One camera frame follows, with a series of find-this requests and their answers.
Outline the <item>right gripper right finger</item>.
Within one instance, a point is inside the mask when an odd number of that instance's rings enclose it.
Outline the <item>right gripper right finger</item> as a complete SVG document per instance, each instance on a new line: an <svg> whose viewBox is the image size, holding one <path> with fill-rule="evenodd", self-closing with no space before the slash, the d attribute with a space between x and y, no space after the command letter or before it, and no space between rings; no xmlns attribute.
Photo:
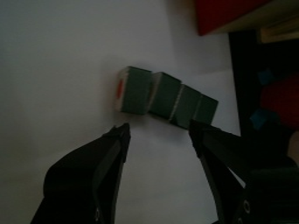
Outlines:
<svg viewBox="0 0 299 224"><path fill-rule="evenodd" d="M217 205L213 224L299 224L295 161L202 122L191 122L190 136Z"/></svg>

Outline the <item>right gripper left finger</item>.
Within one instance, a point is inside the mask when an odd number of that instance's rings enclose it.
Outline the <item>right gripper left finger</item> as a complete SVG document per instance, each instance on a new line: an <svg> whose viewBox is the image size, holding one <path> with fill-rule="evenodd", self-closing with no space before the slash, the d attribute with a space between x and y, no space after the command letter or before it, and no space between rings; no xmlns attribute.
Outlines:
<svg viewBox="0 0 299 224"><path fill-rule="evenodd" d="M126 123L51 166L31 224L115 224L130 140Z"/></svg>

